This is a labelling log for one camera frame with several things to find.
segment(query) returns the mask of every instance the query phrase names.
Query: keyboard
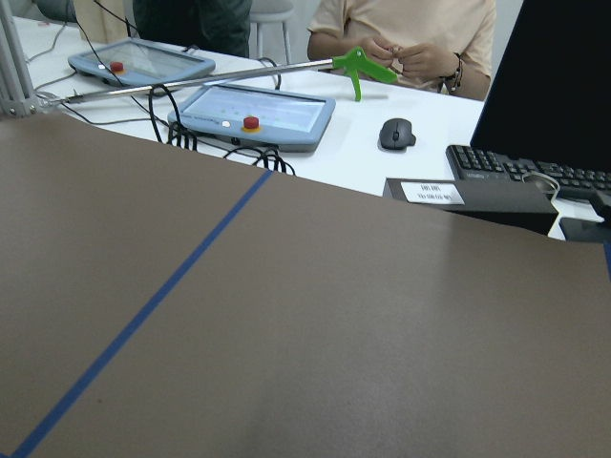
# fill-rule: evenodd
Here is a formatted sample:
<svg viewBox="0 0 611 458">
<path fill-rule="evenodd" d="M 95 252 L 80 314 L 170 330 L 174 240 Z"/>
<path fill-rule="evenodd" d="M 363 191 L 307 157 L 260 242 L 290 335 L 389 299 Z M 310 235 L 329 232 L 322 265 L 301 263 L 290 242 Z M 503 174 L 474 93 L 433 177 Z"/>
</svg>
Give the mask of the keyboard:
<svg viewBox="0 0 611 458">
<path fill-rule="evenodd" d="M 556 179 L 560 184 L 559 198 L 589 200 L 595 191 L 611 196 L 611 172 L 575 169 L 531 159 L 510 159 L 464 145 L 450 145 L 446 156 L 454 179 L 522 181 L 522 174 L 535 171 Z"/>
</svg>

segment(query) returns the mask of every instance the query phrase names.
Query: stool leg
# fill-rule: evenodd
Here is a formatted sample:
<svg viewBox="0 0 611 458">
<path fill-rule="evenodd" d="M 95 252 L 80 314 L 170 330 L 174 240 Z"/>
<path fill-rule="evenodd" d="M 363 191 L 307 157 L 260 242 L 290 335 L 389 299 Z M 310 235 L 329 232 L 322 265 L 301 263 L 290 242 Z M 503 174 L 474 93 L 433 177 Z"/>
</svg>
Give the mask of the stool leg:
<svg viewBox="0 0 611 458">
<path fill-rule="evenodd" d="M 257 58 L 263 57 L 263 24 L 257 24 Z"/>
<path fill-rule="evenodd" d="M 288 40 L 288 24 L 283 21 L 283 35 L 284 35 L 284 52 L 286 53 L 286 63 L 291 63 L 290 58 L 290 41 Z"/>
</svg>

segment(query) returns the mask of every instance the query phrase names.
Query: green handle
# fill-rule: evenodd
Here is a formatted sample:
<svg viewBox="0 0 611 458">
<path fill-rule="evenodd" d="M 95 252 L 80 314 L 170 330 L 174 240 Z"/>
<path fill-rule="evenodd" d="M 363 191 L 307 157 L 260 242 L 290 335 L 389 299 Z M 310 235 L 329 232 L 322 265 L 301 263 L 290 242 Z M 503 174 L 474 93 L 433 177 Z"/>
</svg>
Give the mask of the green handle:
<svg viewBox="0 0 611 458">
<path fill-rule="evenodd" d="M 361 84 L 359 83 L 359 72 L 368 74 L 373 79 L 383 83 L 392 83 L 397 80 L 397 73 L 391 69 L 369 60 L 365 51 L 360 46 L 351 49 L 344 55 L 331 58 L 334 69 L 344 69 L 350 76 L 354 86 L 355 100 L 361 100 Z"/>
</svg>

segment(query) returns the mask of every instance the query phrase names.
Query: black box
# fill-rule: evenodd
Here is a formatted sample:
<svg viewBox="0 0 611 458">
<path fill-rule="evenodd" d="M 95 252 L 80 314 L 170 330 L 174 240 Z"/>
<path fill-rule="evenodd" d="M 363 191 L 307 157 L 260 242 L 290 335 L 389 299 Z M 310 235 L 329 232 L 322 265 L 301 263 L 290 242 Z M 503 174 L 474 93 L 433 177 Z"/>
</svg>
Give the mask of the black box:
<svg viewBox="0 0 611 458">
<path fill-rule="evenodd" d="M 500 180 L 434 180 L 387 178 L 383 196 L 408 202 L 402 183 L 451 183 L 464 204 L 421 203 L 468 217 L 523 227 L 547 235 L 558 216 L 549 199 L 533 183 Z"/>
</svg>

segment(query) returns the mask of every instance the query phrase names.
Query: bracelet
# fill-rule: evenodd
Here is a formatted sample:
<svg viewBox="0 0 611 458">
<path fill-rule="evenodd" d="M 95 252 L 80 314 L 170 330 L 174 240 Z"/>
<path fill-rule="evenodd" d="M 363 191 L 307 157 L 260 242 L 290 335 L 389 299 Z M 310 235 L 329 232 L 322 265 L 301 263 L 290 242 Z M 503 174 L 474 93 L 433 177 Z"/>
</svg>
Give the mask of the bracelet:
<svg viewBox="0 0 611 458">
<path fill-rule="evenodd" d="M 445 82 L 453 81 L 453 84 L 450 87 L 451 93 L 456 91 L 456 88 L 460 87 L 460 81 L 462 80 L 462 59 L 460 58 L 460 54 L 458 52 L 455 52 L 454 55 L 458 57 L 458 67 L 456 67 L 456 70 L 452 75 L 444 76 L 443 78 Z"/>
</svg>

